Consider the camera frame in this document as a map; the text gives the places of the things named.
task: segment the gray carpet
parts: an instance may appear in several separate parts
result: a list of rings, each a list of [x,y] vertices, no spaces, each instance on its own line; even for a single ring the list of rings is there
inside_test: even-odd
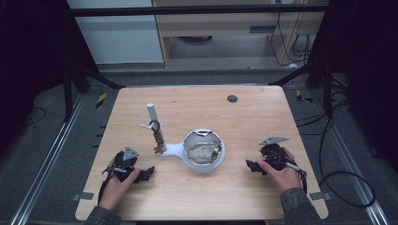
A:
[[[105,74],[107,78],[126,85],[190,85],[190,84],[231,84],[231,83],[269,83],[286,75],[285,70],[211,70],[211,71],[179,71],[179,72],[151,72],[124,74]],[[110,112],[113,108],[117,90],[103,85],[95,80],[90,80],[92,88],[89,94],[84,95],[84,104],[77,117],[73,129],[62,148],[58,160],[50,174],[38,201],[33,209],[29,222],[32,224],[46,223],[80,223],[76,220],[74,212],[77,202],[72,200],[72,195],[80,193],[93,163],[100,137]],[[320,114],[315,103],[308,103],[296,98],[295,86],[302,82],[292,82],[284,88],[287,100],[295,119],[303,119]],[[99,95],[107,93],[107,98],[101,109],[96,109]],[[343,100],[344,96],[336,96],[336,103]],[[35,100],[35,107],[45,110],[33,110],[29,121],[36,123],[21,127],[20,133],[10,146],[9,156],[1,162],[0,171],[0,220],[8,224],[24,195],[30,188],[41,163],[46,158],[49,149],[62,126],[64,116],[63,88],[55,88],[41,93]],[[372,157],[369,143],[367,143],[356,119],[346,107],[334,112],[334,125],[344,136],[344,141],[350,149],[353,158],[360,165],[365,178],[375,188],[379,201],[390,224],[398,224],[398,177],[387,160]],[[308,135],[322,133],[325,121],[320,120],[306,127],[300,127],[301,137],[308,152],[310,161],[318,179],[321,179],[318,164],[318,152],[321,136]],[[336,152],[333,140],[327,135],[322,150],[323,167],[325,173],[343,170],[344,164]],[[349,177],[339,175],[330,178],[332,186],[351,201],[359,202],[358,195]],[[334,198],[327,201],[329,217],[327,224],[373,224],[365,209],[349,206],[340,199]],[[271,221],[271,224],[283,224],[282,221]]]

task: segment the hand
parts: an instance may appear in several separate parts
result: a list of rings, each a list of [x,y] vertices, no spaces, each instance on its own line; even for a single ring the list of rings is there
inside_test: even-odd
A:
[[[111,179],[109,179],[108,184],[103,190],[102,198],[99,202],[99,207],[107,209],[109,211],[114,210],[120,204],[123,197],[129,190],[130,186],[137,178],[139,173],[140,169],[135,169],[123,182],[120,182],[115,175]]]
[[[284,152],[288,157],[295,159],[287,148],[284,148]],[[257,163],[272,178],[279,191],[284,192],[290,188],[301,188],[299,173],[292,168],[285,167],[283,170],[277,171],[264,160],[258,160]]]

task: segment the white rod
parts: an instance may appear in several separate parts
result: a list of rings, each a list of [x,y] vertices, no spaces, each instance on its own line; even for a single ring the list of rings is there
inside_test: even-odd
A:
[[[148,108],[150,119],[158,120],[158,116],[156,115],[155,105],[153,103],[147,103],[146,107]]]

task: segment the white cabinet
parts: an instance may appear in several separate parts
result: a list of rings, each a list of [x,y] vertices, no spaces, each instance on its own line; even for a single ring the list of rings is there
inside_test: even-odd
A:
[[[152,7],[150,0],[68,0],[70,8]],[[76,17],[95,62],[101,68],[163,64],[154,16]]]

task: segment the cabinet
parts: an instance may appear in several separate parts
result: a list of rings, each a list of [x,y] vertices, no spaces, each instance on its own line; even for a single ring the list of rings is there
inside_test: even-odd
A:
[[[327,0],[294,0],[293,4],[327,3]],[[184,6],[229,6],[229,5],[267,5],[271,0],[152,0],[154,7]],[[156,21],[161,41],[161,50],[165,64],[172,37],[221,36],[221,35],[258,35],[271,37],[271,44],[280,63],[287,62],[289,52],[297,35],[317,33],[324,12],[284,12],[279,13],[224,13],[224,14],[186,14],[158,15]]]
[[[70,8],[145,8],[150,0],[68,0]],[[155,18],[147,16],[77,17],[99,70],[133,68],[141,63],[162,64]]]

